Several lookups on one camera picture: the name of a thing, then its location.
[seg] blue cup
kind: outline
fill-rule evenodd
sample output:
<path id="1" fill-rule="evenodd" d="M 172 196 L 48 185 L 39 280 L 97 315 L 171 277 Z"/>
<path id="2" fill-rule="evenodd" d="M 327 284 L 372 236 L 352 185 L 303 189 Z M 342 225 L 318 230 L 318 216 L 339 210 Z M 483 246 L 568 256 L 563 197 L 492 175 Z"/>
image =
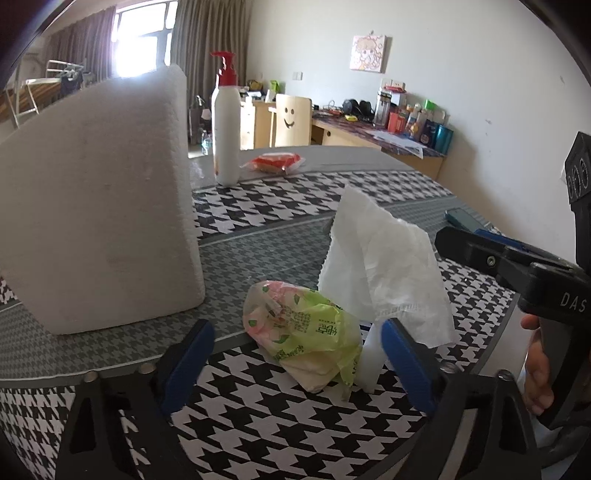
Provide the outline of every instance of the blue cup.
<path id="1" fill-rule="evenodd" d="M 452 144 L 453 130 L 443 125 L 437 127 L 437 134 L 435 137 L 435 150 L 443 155 L 447 155 L 449 146 Z"/>

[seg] blue gripper pad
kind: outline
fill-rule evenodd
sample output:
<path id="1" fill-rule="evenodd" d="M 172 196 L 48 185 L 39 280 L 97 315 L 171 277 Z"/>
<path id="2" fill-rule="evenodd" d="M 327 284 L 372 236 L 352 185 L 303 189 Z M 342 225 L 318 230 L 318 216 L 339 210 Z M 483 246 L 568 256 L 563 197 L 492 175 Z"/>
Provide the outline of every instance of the blue gripper pad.
<path id="1" fill-rule="evenodd" d="M 198 320 L 181 343 L 166 350 L 157 365 L 160 410 L 165 417 L 188 402 L 195 381 L 212 354 L 215 333 L 207 320 Z"/>
<path id="2" fill-rule="evenodd" d="M 433 414 L 437 408 L 435 383 L 442 378 L 433 353 L 425 345 L 415 342 L 398 319 L 384 322 L 382 347 L 411 405 L 427 415 Z"/>

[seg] human hand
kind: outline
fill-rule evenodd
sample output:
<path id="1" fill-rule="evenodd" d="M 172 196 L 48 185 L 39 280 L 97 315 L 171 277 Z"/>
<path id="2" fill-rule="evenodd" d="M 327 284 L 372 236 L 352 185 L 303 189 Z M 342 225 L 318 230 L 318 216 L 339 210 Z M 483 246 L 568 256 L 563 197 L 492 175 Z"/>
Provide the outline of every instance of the human hand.
<path id="1" fill-rule="evenodd" d="M 534 415 L 542 415 L 554 401 L 554 394 L 548 383 L 550 380 L 550 361 L 542 348 L 540 319 L 535 315 L 526 314 L 521 319 L 521 327 L 534 330 L 525 360 L 525 406 Z"/>

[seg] round table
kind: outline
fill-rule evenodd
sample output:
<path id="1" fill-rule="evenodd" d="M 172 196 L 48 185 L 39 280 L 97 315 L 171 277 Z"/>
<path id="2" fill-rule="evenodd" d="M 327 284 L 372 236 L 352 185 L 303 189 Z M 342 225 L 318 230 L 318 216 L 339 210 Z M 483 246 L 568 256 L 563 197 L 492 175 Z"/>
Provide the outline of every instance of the round table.
<path id="1" fill-rule="evenodd" d="M 0 427 L 36 478 L 54 478 L 60 435 L 85 372 L 129 373 L 182 340 L 199 318 L 213 323 L 215 350 L 171 428 L 204 478 L 373 479 L 408 453 L 408 439 L 425 418 L 393 371 L 385 366 L 374 394 L 355 388 L 348 402 L 335 382 L 309 394 L 244 333 L 242 303 L 248 288 L 265 279 L 316 288 L 330 245 L 327 225 L 347 183 L 432 241 L 446 225 L 447 209 L 483 218 L 435 181 L 373 149 L 291 150 L 307 159 L 303 172 L 270 177 L 244 170 L 231 188 L 213 185 L 211 157 L 191 160 L 207 295 L 196 309 L 54 336 L 2 284 Z M 257 153 L 242 152 L 242 161 Z M 437 356 L 477 373 L 514 312 L 515 295 L 493 278 L 438 261 L 461 341 L 439 347 Z M 137 468 L 149 478 L 141 432 L 133 419 L 123 422 Z"/>

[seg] red snack package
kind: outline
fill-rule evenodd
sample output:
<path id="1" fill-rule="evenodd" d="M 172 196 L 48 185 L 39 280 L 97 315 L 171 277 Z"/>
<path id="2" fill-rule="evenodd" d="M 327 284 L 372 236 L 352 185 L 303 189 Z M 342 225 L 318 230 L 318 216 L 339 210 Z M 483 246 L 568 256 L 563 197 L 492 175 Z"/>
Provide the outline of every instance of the red snack package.
<path id="1" fill-rule="evenodd" d="M 265 153 L 244 166 L 251 170 L 289 175 L 294 173 L 305 160 L 297 153 Z"/>

